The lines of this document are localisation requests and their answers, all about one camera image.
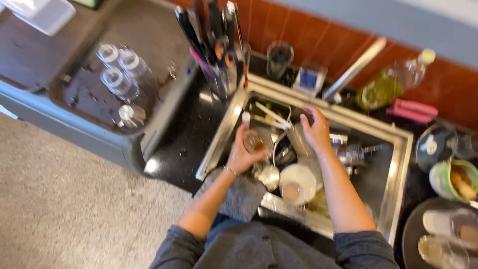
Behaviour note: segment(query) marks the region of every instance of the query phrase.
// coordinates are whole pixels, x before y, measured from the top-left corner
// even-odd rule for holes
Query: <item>dish soap bottle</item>
[[[362,87],[355,103],[363,110],[386,106],[410,88],[418,86],[425,77],[426,66],[435,60],[435,51],[423,50],[416,59],[396,61]]]

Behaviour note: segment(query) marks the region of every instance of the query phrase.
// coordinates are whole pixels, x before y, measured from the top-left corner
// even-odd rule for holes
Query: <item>gray sweater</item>
[[[335,234],[336,260],[277,227],[260,222],[221,230],[208,242],[172,226],[151,269],[381,268],[398,269],[393,249],[379,232]]]

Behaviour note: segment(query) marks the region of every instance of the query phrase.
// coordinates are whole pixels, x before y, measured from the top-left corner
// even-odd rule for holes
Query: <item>sleeve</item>
[[[393,248],[377,231],[334,235],[336,263],[344,269],[400,269]]]
[[[204,252],[205,240],[178,226],[169,228],[150,269],[192,268]]]

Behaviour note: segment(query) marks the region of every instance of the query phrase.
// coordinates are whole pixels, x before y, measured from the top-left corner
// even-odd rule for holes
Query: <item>beige carpet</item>
[[[147,268],[191,195],[0,114],[0,269]]]

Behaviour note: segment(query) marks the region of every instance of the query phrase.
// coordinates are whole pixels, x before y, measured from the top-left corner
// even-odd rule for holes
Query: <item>black granite countertop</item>
[[[265,60],[253,56],[250,65],[250,72],[267,78],[265,73]],[[291,86],[297,71],[288,69],[279,82],[285,86]],[[352,91],[346,90],[345,106],[359,111],[353,105]],[[156,153],[145,169],[151,176],[165,180],[181,189],[195,193],[201,186],[201,181],[196,179],[196,171],[206,154],[208,146],[214,137],[224,113],[228,108],[227,101],[214,99],[205,83],[202,74],[198,75],[195,85],[190,89],[184,100],[180,112],[176,115],[173,123],[165,135],[166,139],[158,146]],[[396,127],[410,131],[414,135],[414,144],[420,135],[431,124],[415,124],[406,119],[392,117],[385,113],[384,109],[373,111],[369,116],[394,123]],[[397,235],[394,244],[395,259],[404,268],[402,258],[402,234],[405,222],[412,210],[421,202],[437,196],[430,186],[428,174],[422,172],[414,157],[408,167],[402,208],[397,226]]]

